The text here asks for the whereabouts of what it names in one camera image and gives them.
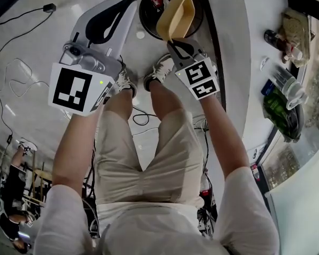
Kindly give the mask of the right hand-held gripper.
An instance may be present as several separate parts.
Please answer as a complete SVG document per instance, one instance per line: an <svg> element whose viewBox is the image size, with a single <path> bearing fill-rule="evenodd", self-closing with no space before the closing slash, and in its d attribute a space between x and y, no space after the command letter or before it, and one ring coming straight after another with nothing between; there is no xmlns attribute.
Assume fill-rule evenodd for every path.
<svg viewBox="0 0 319 255"><path fill-rule="evenodd" d="M175 64L175 76L189 89L195 99L201 100L219 92L217 68L210 57L193 39L175 38L167 42Z"/></svg>

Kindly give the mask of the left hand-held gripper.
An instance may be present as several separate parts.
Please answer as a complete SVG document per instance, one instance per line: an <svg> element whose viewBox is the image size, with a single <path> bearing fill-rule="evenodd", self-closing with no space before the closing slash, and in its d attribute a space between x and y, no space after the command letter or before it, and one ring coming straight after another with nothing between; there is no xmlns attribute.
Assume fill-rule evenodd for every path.
<svg viewBox="0 0 319 255"><path fill-rule="evenodd" d="M116 59L136 9L137 0L105 0L80 16L70 36L72 42L64 45L60 61L52 65L50 106L81 116L97 110L122 71ZM89 44L105 45L105 55L85 47Z"/></svg>

